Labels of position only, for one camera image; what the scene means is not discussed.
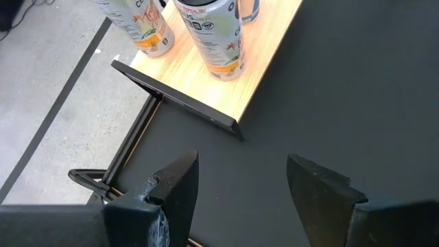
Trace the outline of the Celsius Tropical Vibe can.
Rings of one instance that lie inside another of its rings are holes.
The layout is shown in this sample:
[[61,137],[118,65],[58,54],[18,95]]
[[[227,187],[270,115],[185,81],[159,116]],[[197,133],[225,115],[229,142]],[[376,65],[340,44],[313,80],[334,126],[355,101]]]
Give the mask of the Celsius Tropical Vibe can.
[[244,69],[239,0],[174,0],[208,71],[233,80]]

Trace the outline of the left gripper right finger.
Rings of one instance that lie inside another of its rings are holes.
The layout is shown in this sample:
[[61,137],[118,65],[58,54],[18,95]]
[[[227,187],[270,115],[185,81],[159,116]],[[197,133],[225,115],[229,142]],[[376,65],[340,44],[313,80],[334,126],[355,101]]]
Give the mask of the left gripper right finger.
[[311,247],[439,247],[439,202],[370,200],[349,177],[287,158],[292,200]]

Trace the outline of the blue Red Bull can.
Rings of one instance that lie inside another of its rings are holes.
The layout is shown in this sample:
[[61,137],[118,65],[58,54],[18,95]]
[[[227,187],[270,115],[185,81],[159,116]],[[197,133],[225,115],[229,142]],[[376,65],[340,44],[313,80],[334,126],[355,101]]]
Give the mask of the blue Red Bull can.
[[254,21],[259,14],[260,0],[239,0],[239,15],[243,24]]

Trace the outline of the silver white beverage can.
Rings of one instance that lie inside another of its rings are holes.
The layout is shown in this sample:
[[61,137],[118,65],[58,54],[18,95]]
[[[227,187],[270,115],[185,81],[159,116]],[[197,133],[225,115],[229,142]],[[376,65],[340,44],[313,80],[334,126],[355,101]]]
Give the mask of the silver white beverage can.
[[93,1],[147,56],[159,57],[172,48],[174,33],[161,14],[165,0]]

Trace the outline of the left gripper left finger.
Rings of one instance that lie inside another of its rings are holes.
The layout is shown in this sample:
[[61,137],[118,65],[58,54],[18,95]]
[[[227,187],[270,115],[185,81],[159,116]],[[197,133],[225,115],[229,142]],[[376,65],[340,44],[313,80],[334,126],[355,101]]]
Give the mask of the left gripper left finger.
[[198,198],[192,151],[104,207],[110,247],[186,247]]

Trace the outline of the black aluminium table frame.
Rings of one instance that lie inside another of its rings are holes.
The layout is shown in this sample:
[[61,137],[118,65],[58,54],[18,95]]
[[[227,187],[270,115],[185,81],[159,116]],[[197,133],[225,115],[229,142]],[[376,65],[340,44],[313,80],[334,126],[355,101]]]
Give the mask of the black aluminium table frame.
[[104,204],[123,194],[114,186],[115,181],[130,160],[162,100],[162,98],[148,97],[108,169],[71,169],[69,171],[68,177],[73,182],[92,191],[87,204]]

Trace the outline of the dark floor box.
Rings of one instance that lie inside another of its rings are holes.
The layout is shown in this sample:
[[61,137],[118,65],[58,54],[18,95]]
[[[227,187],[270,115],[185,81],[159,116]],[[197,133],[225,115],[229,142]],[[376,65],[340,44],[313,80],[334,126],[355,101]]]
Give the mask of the dark floor box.
[[0,32],[12,29],[12,23],[17,16],[24,0],[0,0]]

